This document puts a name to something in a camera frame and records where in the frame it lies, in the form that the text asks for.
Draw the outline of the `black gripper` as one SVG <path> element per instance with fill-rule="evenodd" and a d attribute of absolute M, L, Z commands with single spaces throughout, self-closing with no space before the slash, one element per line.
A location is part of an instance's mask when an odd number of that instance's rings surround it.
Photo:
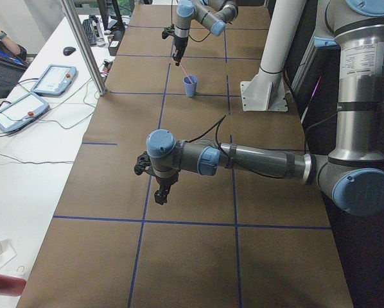
<path fill-rule="evenodd" d="M 172 59 L 175 61 L 175 65 L 179 66 L 188 46 L 188 37 L 174 37 L 175 52 L 172 55 Z"/>
<path fill-rule="evenodd" d="M 164 205 L 168 200 L 168 195 L 170 193 L 171 186 L 178 182 L 179 176 L 173 175 L 169 178 L 157 177 L 157 183 L 159 184 L 159 189 L 154 193 L 155 203 L 159 205 Z"/>

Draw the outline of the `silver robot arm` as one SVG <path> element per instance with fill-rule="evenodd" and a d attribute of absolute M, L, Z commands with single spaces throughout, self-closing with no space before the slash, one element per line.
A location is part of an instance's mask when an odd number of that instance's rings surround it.
<path fill-rule="evenodd" d="M 192 20 L 197 21 L 211 34 L 219 36 L 226 24 L 238 16 L 236 1 L 179 1 L 177 16 L 171 36 L 174 38 L 175 52 L 172 56 L 179 66 L 186 51 Z"/>
<path fill-rule="evenodd" d="M 276 1 L 259 72 L 240 85 L 244 111 L 276 108 L 272 102 L 296 27 L 306 1 Z M 188 43 L 194 19 L 219 35 L 238 14 L 235 1 L 179 1 L 174 26 L 162 37 L 174 37 L 177 65 Z M 318 1 L 314 45 L 340 48 L 336 146 L 327 156 L 273 152 L 216 143 L 203 135 L 176 141 L 171 132 L 155 130 L 134 172 L 154 176 L 159 184 L 155 202 L 165 204 L 181 170 L 213 176 L 218 166 L 242 169 L 267 178 L 298 178 L 316 185 L 334 204 L 355 216 L 384 209 L 384 154 L 378 150 L 378 107 L 384 76 L 384 1 Z"/>

